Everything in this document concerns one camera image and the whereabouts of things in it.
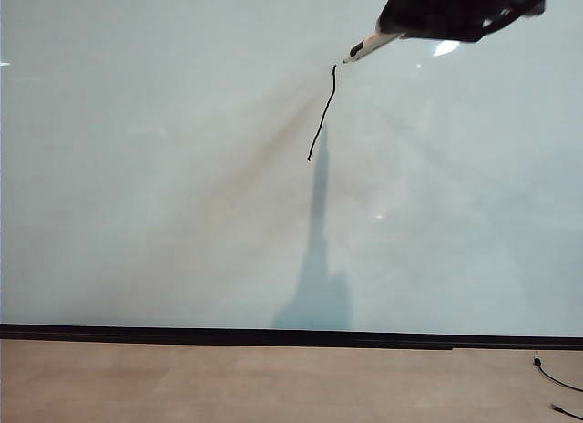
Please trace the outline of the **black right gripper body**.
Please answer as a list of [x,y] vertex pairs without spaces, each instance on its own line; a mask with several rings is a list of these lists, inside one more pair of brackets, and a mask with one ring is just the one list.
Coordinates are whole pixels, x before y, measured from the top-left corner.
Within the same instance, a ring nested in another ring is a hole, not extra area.
[[519,14],[519,0],[429,0],[423,38],[475,43]]

